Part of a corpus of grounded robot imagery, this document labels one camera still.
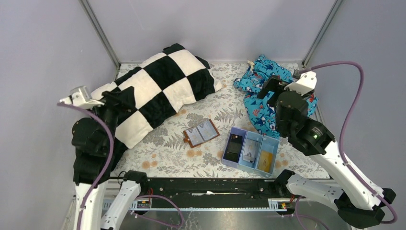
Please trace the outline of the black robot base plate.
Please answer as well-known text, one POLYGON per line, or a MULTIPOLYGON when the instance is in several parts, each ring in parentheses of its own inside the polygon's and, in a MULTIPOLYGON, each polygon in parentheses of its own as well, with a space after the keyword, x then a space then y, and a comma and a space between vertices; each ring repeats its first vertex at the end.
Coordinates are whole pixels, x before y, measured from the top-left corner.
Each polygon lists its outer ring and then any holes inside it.
POLYGON ((219 179, 219 178, 143 178, 141 195, 153 195, 174 204, 174 201, 189 202, 215 200, 218 197, 238 199, 281 198, 291 200, 294 196, 280 183, 266 179, 219 179))

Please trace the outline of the grey credit card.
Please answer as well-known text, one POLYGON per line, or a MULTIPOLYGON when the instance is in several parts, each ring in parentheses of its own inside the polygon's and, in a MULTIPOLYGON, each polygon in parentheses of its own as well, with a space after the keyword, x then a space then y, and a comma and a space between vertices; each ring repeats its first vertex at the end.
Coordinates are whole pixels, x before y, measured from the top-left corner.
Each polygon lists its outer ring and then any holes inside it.
POLYGON ((260 143, 258 141, 246 140, 242 151, 241 164, 252 167, 256 162, 259 147, 260 143))

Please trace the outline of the brown leather card holder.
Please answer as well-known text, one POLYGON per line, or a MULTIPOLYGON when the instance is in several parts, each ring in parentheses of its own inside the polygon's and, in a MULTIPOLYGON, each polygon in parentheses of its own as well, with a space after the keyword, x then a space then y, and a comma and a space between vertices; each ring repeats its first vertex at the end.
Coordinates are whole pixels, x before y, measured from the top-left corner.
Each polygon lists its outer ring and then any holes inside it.
POLYGON ((195 148, 220 136, 219 131, 211 119, 184 130, 183 134, 183 141, 188 143, 191 148, 195 148))

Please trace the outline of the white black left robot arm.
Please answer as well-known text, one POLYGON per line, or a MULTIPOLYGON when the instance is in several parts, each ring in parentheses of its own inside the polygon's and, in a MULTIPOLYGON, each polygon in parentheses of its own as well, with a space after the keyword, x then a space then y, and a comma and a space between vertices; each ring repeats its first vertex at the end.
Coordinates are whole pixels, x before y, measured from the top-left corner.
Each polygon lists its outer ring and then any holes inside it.
POLYGON ((72 127, 71 144, 75 147, 73 165, 76 191, 75 224, 78 230, 117 230, 130 205, 148 190, 144 172, 128 171, 124 174, 120 192, 105 214, 102 214, 104 194, 115 159, 118 141, 114 135, 119 115, 131 109, 134 88, 123 91, 102 92, 101 99, 93 99, 85 86, 71 91, 69 105, 88 117, 72 127))

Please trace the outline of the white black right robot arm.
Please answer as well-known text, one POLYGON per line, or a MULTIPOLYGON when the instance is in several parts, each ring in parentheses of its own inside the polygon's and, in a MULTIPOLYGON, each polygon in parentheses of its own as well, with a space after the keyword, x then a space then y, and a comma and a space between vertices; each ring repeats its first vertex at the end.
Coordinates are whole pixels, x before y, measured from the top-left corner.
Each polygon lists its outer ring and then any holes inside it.
POLYGON ((281 137, 305 156, 322 166, 337 186, 309 181, 284 170, 275 180, 281 195, 303 196, 332 210, 351 226, 364 229, 384 223, 383 207, 388 207, 396 194, 368 179, 344 153, 340 153, 333 134, 320 122, 308 117, 305 97, 311 94, 295 92, 292 85, 271 76, 264 82, 257 98, 272 92, 268 104, 275 109, 275 129, 281 137))

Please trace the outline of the gold credit card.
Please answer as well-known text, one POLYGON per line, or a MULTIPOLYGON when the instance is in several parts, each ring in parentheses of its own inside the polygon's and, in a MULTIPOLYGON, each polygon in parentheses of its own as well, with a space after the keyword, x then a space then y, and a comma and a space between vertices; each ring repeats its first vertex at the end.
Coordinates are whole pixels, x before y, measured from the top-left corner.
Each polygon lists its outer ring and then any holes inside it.
POLYGON ((273 154, 269 151, 262 150, 260 152, 257 169, 269 173, 271 169, 271 163, 273 154))

